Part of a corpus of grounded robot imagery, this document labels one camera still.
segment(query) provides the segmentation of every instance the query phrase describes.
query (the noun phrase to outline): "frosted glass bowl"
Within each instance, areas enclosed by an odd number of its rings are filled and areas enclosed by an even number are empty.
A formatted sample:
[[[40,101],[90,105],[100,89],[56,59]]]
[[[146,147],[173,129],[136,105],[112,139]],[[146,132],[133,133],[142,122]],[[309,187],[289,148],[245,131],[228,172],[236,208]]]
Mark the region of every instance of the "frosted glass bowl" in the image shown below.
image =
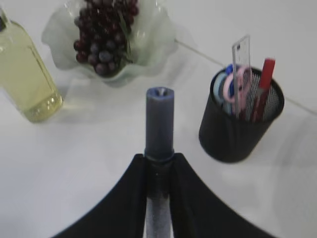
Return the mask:
[[[139,15],[135,18],[130,34],[131,55],[134,64],[127,64],[112,77],[100,77],[88,64],[76,61],[74,41],[79,39],[79,29],[74,18],[86,3],[70,0],[58,8],[50,17],[43,33],[42,42],[51,49],[53,61],[58,69],[75,69],[89,78],[115,81],[127,76],[151,73],[164,63],[175,44],[175,29],[167,10],[156,0],[139,0]]]

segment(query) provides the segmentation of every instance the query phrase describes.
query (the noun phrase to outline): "black mesh pen holder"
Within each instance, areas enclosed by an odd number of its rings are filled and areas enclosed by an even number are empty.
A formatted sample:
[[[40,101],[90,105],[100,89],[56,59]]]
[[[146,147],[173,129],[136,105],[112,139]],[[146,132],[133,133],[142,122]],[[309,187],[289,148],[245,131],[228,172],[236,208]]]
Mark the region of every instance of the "black mesh pen holder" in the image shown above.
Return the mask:
[[[272,80],[263,120],[250,122],[240,120],[235,115],[224,112],[213,95],[215,79],[211,82],[204,117],[199,131],[199,140],[204,150],[216,160],[235,163],[246,159],[260,141],[271,123],[284,109],[284,95],[275,80]],[[252,68],[253,81],[246,103],[246,118],[250,118],[253,102],[256,97],[261,71]]]

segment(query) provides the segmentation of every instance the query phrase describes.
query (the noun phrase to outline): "yellow liquid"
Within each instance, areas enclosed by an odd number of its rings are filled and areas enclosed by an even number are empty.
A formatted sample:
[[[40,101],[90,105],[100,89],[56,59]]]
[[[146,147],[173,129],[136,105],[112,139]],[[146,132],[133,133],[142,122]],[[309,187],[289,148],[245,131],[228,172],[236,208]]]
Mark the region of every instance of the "yellow liquid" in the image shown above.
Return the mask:
[[[63,104],[31,38],[14,22],[0,32],[0,86],[31,122],[49,118]]]

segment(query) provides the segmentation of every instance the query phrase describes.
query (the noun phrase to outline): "metal pole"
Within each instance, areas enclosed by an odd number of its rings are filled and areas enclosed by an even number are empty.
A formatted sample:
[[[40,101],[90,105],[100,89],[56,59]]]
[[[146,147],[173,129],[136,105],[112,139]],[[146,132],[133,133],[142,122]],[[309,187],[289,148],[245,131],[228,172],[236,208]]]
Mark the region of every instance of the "metal pole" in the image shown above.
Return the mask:
[[[148,159],[147,238],[170,238],[169,171],[174,156],[174,91],[147,91],[146,148]]]

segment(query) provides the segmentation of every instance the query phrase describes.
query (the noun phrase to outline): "red marker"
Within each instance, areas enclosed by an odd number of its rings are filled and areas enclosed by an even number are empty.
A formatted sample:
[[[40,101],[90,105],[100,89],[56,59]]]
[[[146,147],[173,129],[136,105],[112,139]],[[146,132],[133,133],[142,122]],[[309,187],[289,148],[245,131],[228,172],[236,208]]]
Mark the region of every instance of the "red marker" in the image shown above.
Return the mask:
[[[273,77],[274,66],[274,59],[265,59],[259,88],[257,90],[250,117],[252,122],[262,121],[263,119],[264,109]]]

